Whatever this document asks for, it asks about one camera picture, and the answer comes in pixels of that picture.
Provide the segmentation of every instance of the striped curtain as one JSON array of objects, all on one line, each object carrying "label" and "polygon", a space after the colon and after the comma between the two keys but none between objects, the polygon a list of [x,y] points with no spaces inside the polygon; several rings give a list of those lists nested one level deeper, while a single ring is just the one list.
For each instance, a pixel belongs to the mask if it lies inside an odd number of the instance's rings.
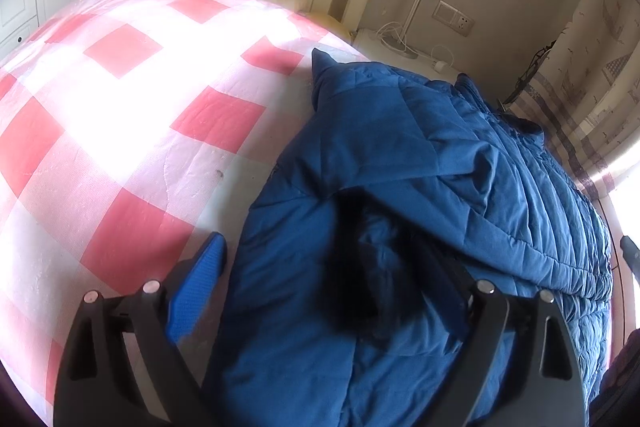
[{"label": "striped curtain", "polygon": [[640,0],[580,0],[511,104],[591,200],[640,166]]}]

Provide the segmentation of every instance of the drawer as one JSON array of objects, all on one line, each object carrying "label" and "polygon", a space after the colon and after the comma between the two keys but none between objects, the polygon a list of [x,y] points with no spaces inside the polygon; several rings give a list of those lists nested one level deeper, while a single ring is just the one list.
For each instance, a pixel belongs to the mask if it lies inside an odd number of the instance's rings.
[{"label": "drawer", "polygon": [[38,29],[38,18],[33,17],[0,42],[0,62]]}]

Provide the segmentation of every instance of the lamp base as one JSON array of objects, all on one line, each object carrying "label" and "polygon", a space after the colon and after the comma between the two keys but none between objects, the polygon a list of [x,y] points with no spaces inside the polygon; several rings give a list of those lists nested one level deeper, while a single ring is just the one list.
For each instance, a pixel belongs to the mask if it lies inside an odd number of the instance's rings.
[{"label": "lamp base", "polygon": [[405,58],[418,58],[418,54],[411,51],[405,44],[391,35],[385,35],[382,37],[382,43],[391,51],[396,52],[398,55],[402,55]]}]

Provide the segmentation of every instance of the blue fabric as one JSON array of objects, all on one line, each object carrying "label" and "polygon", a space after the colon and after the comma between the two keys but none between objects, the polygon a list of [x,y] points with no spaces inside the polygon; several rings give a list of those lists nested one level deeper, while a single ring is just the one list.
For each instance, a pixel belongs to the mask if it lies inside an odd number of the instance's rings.
[{"label": "blue fabric", "polygon": [[[465,76],[313,54],[316,114],[252,205],[203,390],[222,425],[409,427],[460,349],[417,283],[416,230],[505,293],[552,289],[586,400],[602,377],[609,235],[533,124]],[[475,416],[497,395],[511,339]]]},{"label": "blue fabric", "polygon": [[177,344],[191,334],[226,262],[226,242],[219,233],[212,234],[202,246],[202,253],[169,305],[164,328],[167,338]]}]

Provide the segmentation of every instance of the silver lamp pole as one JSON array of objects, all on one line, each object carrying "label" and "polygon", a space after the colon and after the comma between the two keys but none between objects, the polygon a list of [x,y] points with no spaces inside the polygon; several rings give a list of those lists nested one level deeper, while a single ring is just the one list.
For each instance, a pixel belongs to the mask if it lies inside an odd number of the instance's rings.
[{"label": "silver lamp pole", "polygon": [[421,1],[422,0],[415,0],[414,5],[411,6],[409,15],[407,15],[406,20],[402,25],[402,31],[400,32],[399,39],[396,39],[392,35],[385,35],[382,37],[382,43],[387,48],[406,58],[418,58],[418,54],[411,51],[405,44],[403,44],[403,42],[405,42],[406,33],[409,30],[409,26],[411,26],[411,23],[414,21],[415,12],[417,11],[418,6],[420,6]]}]

